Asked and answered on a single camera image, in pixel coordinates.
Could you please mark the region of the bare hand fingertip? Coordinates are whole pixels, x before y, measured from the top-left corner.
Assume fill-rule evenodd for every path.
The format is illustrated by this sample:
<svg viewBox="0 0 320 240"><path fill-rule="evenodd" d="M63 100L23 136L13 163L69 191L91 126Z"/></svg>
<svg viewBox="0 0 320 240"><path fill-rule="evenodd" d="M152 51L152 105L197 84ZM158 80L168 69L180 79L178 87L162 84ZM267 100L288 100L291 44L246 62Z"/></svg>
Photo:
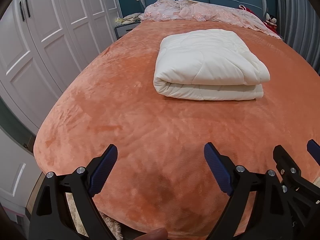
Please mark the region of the bare hand fingertip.
<svg viewBox="0 0 320 240"><path fill-rule="evenodd" d="M135 240L167 240L167 239L168 239L168 232L165 228L159 228L135 238Z"/></svg>

